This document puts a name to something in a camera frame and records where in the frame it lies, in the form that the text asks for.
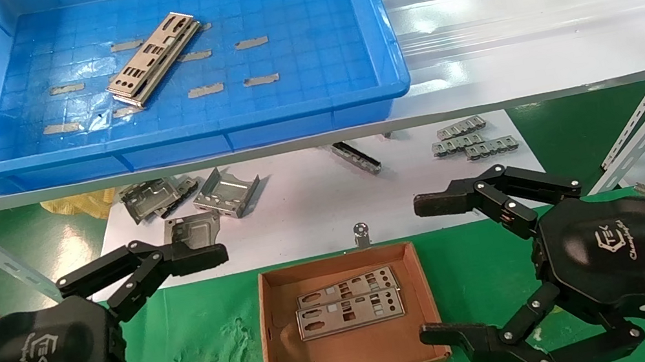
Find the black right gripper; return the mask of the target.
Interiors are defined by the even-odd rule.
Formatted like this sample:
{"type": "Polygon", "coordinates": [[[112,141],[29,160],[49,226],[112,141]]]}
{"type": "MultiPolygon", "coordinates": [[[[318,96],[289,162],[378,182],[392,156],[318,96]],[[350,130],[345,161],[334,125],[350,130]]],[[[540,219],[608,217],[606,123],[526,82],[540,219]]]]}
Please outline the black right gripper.
{"type": "Polygon", "coordinates": [[[624,317],[645,319],[645,198],[586,202],[577,200],[581,190],[573,178],[496,165],[416,195],[416,216],[478,211],[519,238],[536,236],[535,252],[545,259],[540,276],[559,285],[544,282],[501,328],[429,322],[420,326],[421,342],[460,346],[470,362],[614,362],[635,352],[645,332],[624,317]],[[522,199],[559,204],[538,220],[522,199]],[[582,320],[598,318],[603,333],[550,352],[530,345],[558,299],[582,320]]]}

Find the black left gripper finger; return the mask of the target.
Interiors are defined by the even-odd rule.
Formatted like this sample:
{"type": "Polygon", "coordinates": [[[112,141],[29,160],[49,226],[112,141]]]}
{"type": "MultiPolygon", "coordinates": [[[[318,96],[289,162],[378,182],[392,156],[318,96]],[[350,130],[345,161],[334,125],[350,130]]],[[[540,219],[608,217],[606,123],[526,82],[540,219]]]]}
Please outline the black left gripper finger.
{"type": "Polygon", "coordinates": [[[121,281],[107,303],[113,317],[128,322],[168,277],[205,272],[228,259],[222,244],[191,249],[182,242],[155,246],[134,241],[62,276],[56,288],[62,297],[88,298],[121,281]]]}

